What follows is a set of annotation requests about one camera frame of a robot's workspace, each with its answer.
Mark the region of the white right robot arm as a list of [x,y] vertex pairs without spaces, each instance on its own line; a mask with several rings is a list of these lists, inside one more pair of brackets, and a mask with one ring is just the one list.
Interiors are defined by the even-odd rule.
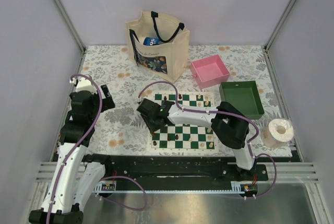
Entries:
[[232,104],[221,102],[217,107],[194,107],[177,101],[162,101],[158,104],[149,99],[139,102],[137,111],[151,132],[168,124],[187,124],[213,130],[218,140],[233,150],[237,173],[243,180],[256,174],[255,158],[249,141],[249,125],[253,122]]

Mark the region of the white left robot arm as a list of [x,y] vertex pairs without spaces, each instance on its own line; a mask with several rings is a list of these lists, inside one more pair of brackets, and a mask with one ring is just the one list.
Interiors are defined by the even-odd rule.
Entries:
[[92,155],[88,171],[77,179],[95,124],[102,112],[115,108],[115,103],[108,87],[98,86],[90,76],[73,74],[70,83],[75,91],[69,95],[71,110],[59,133],[56,169],[40,209],[30,212],[29,223],[82,223],[92,190],[100,179],[113,175],[107,155]]

